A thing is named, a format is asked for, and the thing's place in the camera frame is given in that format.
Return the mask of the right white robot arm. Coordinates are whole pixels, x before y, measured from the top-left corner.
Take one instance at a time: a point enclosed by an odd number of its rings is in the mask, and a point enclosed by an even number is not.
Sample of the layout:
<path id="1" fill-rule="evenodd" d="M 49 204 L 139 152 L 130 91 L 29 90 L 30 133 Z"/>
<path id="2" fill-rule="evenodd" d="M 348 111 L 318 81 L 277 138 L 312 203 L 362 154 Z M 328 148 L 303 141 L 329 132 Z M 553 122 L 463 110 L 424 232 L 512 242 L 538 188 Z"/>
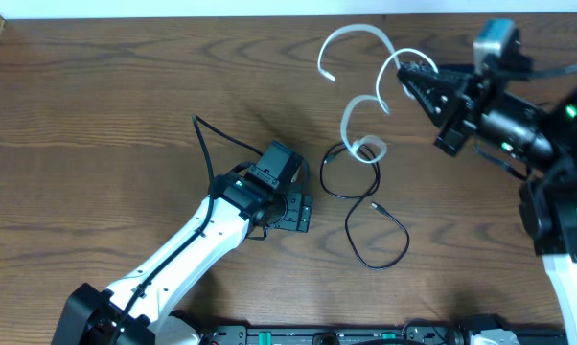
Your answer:
<path id="1" fill-rule="evenodd" d="M 523 227 L 542 257 L 560 303 L 565 336 L 577 344 L 577 88 L 545 110 L 507 92 L 511 81 L 559 77 L 564 70 L 483 73 L 468 65 L 425 67 L 405 63 L 398 78 L 439 128 L 434 141 L 454 156 L 469 139 L 484 141 L 526 167 L 517 172 Z"/>

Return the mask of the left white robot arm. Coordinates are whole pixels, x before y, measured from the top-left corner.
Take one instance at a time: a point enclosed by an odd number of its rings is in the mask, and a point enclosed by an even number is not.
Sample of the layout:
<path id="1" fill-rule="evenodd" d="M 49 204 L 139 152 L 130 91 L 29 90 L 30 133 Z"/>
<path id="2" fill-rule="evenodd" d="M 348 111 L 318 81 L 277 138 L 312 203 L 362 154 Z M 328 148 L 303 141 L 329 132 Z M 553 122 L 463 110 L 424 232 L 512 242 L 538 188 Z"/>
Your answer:
<path id="1" fill-rule="evenodd" d="M 87 283 L 66 300 L 55 344 L 200 344 L 204 335 L 175 306 L 254 228 L 305 233 L 312 197 L 301 192 L 307 160 L 274 141 L 256 163 L 216 176 L 190 220 L 145 262 L 97 290 Z"/>

